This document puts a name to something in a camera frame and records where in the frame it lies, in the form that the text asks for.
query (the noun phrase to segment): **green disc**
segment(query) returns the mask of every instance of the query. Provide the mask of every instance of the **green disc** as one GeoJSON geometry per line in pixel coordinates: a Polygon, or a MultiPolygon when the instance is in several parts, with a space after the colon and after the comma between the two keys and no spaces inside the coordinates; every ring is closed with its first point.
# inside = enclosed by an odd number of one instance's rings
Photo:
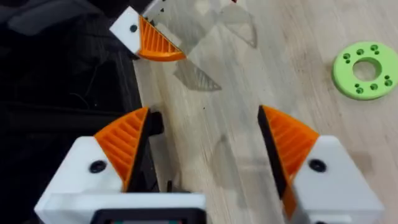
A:
{"type": "Polygon", "coordinates": [[[389,93],[398,83],[398,55],[377,42],[359,42],[344,49],[333,66],[333,80],[346,96],[373,100],[389,93]],[[369,62],[376,68],[376,79],[362,81],[354,75],[357,62],[369,62]]]}

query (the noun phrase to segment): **black screw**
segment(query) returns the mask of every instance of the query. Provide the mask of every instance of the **black screw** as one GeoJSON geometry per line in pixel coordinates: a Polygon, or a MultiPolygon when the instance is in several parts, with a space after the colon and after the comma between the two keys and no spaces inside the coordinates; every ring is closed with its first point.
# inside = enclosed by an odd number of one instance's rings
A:
{"type": "Polygon", "coordinates": [[[138,29],[138,27],[135,24],[130,27],[131,32],[135,32],[135,31],[137,31],[137,29],[138,29]]]}
{"type": "Polygon", "coordinates": [[[106,162],[105,161],[94,161],[91,165],[90,165],[90,172],[92,174],[97,174],[99,172],[102,172],[103,170],[105,170],[106,168],[106,162]]]}
{"type": "Polygon", "coordinates": [[[326,164],[319,159],[311,159],[308,165],[311,167],[311,169],[317,171],[317,172],[324,172],[326,171],[326,164]]]}

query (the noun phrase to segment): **black plastic edge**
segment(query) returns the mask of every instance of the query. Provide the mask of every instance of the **black plastic edge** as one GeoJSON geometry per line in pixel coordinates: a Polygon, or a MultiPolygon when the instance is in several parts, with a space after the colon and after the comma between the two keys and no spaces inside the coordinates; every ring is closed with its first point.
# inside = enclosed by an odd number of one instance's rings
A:
{"type": "Polygon", "coordinates": [[[145,154],[145,148],[148,143],[148,137],[161,134],[164,131],[163,119],[160,112],[151,113],[150,110],[147,112],[147,116],[144,121],[144,127],[142,128],[141,136],[138,142],[137,154],[132,167],[130,176],[130,183],[127,187],[126,192],[134,192],[137,189],[139,173],[141,171],[141,164],[145,154]]]}
{"type": "Polygon", "coordinates": [[[90,224],[114,221],[181,221],[183,224],[206,224],[206,212],[199,208],[123,208],[101,209],[94,213],[90,224]]]}
{"type": "Polygon", "coordinates": [[[274,176],[279,198],[282,199],[286,189],[287,182],[283,173],[282,164],[280,163],[279,160],[279,155],[275,146],[275,142],[274,139],[272,138],[272,133],[269,128],[267,115],[266,112],[262,109],[262,106],[259,107],[259,113],[257,118],[259,121],[259,126],[261,128],[262,137],[266,142],[268,158],[271,164],[272,174],[274,176]]]}

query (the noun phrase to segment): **wood grain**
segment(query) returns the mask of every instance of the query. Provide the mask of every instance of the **wood grain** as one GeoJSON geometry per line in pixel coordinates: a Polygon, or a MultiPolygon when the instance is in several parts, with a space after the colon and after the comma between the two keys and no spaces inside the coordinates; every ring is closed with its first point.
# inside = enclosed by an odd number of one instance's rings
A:
{"type": "Polygon", "coordinates": [[[398,50],[396,0],[168,0],[157,27],[189,60],[134,62],[144,105],[160,110],[152,138],[160,187],[173,179],[207,196],[213,223],[283,223],[260,104],[340,139],[398,215],[398,92],[372,101],[343,96],[334,57],[360,40],[398,50]]]}

